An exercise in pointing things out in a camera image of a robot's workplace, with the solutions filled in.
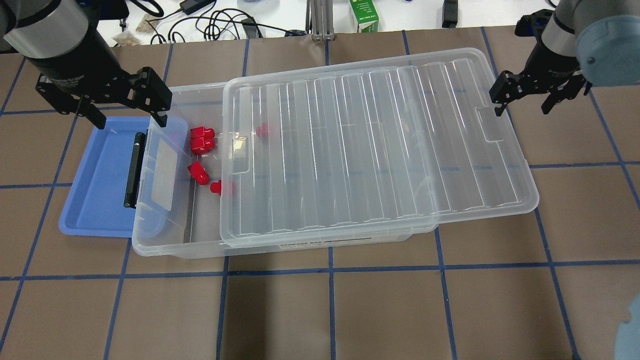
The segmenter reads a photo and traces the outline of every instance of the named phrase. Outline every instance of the brown tile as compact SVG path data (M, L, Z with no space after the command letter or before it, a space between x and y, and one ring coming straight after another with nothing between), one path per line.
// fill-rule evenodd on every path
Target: brown tile
M72 122L50 113L2 116L0 168L6 170L0 172L0 184L51 183Z
M533 172L554 261L640 258L640 211L620 167Z
M548 268L447 271L459 359L571 359Z
M118 58L120 67L130 74L135 74L145 66L152 67L162 78L169 56L169 44L136 45L114 47L113 52Z
M53 110L51 105L36 92L38 76L40 71L30 62L25 61L5 111Z
M412 30L406 32L406 41L412 54L475 47L489 59L480 28Z
M388 58L405 55L404 40L400 31L391 33L337 34L329 42L329 63Z
M535 38L517 37L513 34L514 30L515 26L484 28L498 73L503 70L510 70L514 74L521 72L536 45Z
M438 252L433 232L416 234L405 241L333 248L333 265L338 268L437 264Z
M563 101L548 114L546 95L530 95L509 105L518 140L529 164L617 161L589 97Z
M149 115L144 111L134 109L103 110L102 113L107 117L149 117ZM93 128L94 126L89 120L85 118L78 118L76 127L74 128L74 133L71 136L71 141L69 141L69 147L65 155L65 161L62 163L62 169L60 170L60 175L58 176L59 183L71 183L74 180Z
M0 70L0 101L1 101L0 103L1 104L4 104L4 100L6 99L6 96L9 94L9 89L11 88L11 84L13 84L15 75L18 73L18 69L20 68L22 59L23 57L20 54L0 55L0 65L2 66L2 70Z
M101 359L118 280L27 281L0 359Z
M326 268L329 266L327 249L309 249L265 254L238 255L229 258L229 270L284 270L300 268Z
M126 239L65 235L58 229L68 193L68 188L53 193L28 274L119 274Z
M22 275L48 196L48 188L0 190L0 276Z
M187 260L175 256L140 256L131 250L127 262L128 274L160 274L170 272L222 271L225 258Z
M440 272L335 274L338 359L450 359Z
M621 321L640 291L640 265L557 267L558 282L581 358L611 359Z
M627 171L629 171L634 188L637 192L640 191L640 165L627 165Z
M246 74L304 69L324 65L324 42L311 36L261 38L249 41Z
M2 329L4 329L6 319L9 317L17 289L18 281L0 281L0 326Z
M636 134L640 133L637 121L640 113L640 86L593 88L592 91L622 159L639 161L640 142Z
M440 225L445 264L547 262L534 213Z
M220 277L126 279L110 359L215 359Z
M329 275L233 276L221 359L329 359Z
M169 86L219 83L242 76L245 40L175 44Z

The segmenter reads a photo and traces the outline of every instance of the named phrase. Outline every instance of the blue object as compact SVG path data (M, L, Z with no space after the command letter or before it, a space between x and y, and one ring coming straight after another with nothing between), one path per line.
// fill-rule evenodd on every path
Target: blue object
M640 80L640 17L600 19L578 37L576 57L582 74L594 85L631 85Z
M629 305L631 321L621 322L616 335L615 360L636 360L640 357L640 294Z
M69 235L130 238L135 209L123 206L131 149L148 117L108 117L93 129L58 227Z

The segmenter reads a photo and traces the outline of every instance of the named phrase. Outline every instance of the white label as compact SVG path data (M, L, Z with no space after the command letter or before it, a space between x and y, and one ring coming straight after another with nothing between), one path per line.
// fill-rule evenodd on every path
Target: white label
M171 211L173 202L173 186L175 184L175 167L178 165L178 153L164 140L158 143L154 184L151 187L151 200Z

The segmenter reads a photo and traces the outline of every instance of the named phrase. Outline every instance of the power adapter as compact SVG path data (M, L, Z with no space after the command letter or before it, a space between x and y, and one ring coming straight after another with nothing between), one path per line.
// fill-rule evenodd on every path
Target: power adapter
M180 3L180 8L185 14L191 15L214 1L215 0L185 0Z

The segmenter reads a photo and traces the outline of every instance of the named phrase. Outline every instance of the transparent lid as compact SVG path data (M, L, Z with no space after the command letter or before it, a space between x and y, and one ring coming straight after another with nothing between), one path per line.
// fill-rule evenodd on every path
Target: transparent lid
M234 247L412 234L525 213L538 192L477 49L237 78L220 234Z

